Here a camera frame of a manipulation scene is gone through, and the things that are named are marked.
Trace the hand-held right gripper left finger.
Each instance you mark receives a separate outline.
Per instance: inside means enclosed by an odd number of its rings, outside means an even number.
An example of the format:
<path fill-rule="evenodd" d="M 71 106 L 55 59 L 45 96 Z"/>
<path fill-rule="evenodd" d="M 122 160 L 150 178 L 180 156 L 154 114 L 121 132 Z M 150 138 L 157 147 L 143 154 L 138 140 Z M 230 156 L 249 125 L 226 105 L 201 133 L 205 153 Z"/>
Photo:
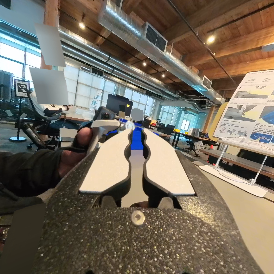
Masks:
<path fill-rule="evenodd" d="M 126 190 L 117 195 L 126 195 L 131 186 L 130 157 L 131 129 L 126 129 L 104 142 L 79 189 L 84 194 L 107 194 L 123 183 Z"/>

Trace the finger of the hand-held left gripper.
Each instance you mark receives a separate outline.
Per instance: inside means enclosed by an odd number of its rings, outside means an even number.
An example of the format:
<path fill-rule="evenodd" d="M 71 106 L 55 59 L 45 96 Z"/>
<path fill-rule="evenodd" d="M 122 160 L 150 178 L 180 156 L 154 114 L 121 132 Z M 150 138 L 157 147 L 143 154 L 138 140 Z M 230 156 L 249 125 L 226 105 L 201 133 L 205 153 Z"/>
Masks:
<path fill-rule="evenodd" d="M 106 134 L 119 129 L 121 123 L 117 120 L 96 120 L 91 125 L 92 138 L 87 149 L 89 155 L 95 148 L 100 148 L 105 142 Z"/>

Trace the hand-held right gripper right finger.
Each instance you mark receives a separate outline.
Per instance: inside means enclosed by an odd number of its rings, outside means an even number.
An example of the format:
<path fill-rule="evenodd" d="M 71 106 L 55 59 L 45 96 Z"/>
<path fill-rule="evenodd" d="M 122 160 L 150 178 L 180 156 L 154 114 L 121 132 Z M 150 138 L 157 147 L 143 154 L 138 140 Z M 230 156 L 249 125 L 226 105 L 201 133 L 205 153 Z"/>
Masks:
<path fill-rule="evenodd" d="M 175 149 L 149 129 L 143 129 L 144 183 L 170 197 L 194 196 L 195 191 Z"/>

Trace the blue plastic bin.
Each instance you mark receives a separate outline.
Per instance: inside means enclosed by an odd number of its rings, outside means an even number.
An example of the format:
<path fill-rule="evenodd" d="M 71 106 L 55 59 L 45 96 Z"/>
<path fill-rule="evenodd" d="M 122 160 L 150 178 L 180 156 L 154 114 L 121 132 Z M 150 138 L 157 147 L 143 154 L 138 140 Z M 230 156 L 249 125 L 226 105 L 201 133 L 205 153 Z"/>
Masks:
<path fill-rule="evenodd" d="M 131 150 L 143 150 L 141 127 L 136 127 L 132 132 Z"/>

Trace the person's left forearm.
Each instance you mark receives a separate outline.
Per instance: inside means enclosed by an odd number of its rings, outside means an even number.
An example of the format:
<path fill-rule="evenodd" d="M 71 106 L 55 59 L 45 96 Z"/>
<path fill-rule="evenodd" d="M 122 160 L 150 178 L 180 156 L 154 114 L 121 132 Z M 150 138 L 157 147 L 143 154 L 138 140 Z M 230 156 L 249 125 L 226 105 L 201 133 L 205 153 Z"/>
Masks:
<path fill-rule="evenodd" d="M 0 153 L 0 214 L 43 204 L 38 196 L 60 181 L 58 172 L 62 151 L 39 150 L 35 153 Z"/>

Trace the person's left hand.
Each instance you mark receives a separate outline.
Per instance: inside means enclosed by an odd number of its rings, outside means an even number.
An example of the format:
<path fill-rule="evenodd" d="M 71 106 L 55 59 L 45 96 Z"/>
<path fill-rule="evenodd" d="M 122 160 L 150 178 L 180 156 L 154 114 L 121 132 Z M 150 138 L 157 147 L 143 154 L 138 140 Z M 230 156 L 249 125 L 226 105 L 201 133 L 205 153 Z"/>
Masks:
<path fill-rule="evenodd" d="M 92 129 L 89 127 L 81 128 L 75 138 L 76 148 L 85 148 L 89 145 L 93 136 Z M 70 172 L 73 167 L 75 167 L 82 159 L 86 156 L 86 151 L 77 152 L 71 150 L 63 150 L 60 157 L 60 162 L 58 165 L 58 174 L 60 178 L 63 178 L 67 173 Z"/>

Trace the black computer monitor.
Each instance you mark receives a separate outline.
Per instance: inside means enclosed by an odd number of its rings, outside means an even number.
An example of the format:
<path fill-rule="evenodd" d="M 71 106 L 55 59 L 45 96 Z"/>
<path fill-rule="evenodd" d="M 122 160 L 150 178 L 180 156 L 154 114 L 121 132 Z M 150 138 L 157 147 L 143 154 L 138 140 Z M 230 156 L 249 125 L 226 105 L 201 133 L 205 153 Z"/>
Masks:
<path fill-rule="evenodd" d="M 114 112 L 116 115 L 119 111 L 125 113 L 125 116 L 130 116 L 132 111 L 133 101 L 120 95 L 108 94 L 106 108 Z"/>

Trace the small marker sign on stand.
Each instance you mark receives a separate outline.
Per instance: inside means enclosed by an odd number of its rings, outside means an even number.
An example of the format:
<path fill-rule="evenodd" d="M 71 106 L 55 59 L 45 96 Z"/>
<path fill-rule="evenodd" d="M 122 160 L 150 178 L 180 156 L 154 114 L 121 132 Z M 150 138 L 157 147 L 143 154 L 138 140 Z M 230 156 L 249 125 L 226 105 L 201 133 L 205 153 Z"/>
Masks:
<path fill-rule="evenodd" d="M 28 92 L 30 91 L 30 82 L 26 80 L 14 80 L 15 97 L 19 98 L 19 114 L 16 119 L 15 125 L 17 126 L 17 136 L 10 137 L 11 142 L 25 142 L 26 138 L 20 136 L 21 127 L 21 115 L 22 115 L 22 98 L 28 97 Z"/>

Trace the white instruction poster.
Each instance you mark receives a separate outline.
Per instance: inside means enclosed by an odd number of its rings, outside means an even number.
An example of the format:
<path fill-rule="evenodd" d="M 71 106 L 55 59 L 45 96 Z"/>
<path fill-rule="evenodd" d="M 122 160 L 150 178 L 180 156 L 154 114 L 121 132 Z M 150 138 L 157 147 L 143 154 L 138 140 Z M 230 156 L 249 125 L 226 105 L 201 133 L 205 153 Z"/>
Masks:
<path fill-rule="evenodd" d="M 223 144 L 273 157 L 273 69 L 245 75 L 225 107 L 213 136 Z"/>

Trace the metal ventilation duct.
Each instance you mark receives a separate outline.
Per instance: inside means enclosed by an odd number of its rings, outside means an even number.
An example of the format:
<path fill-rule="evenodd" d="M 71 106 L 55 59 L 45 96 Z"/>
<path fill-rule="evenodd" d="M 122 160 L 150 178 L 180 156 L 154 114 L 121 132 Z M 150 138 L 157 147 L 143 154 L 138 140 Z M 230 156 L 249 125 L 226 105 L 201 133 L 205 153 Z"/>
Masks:
<path fill-rule="evenodd" d="M 148 22 L 140 26 L 124 11 L 119 10 L 114 2 L 104 1 L 98 13 L 98 23 L 215 104 L 225 103 L 220 94 L 203 84 L 205 77 L 201 79 L 166 50 L 167 40 Z"/>

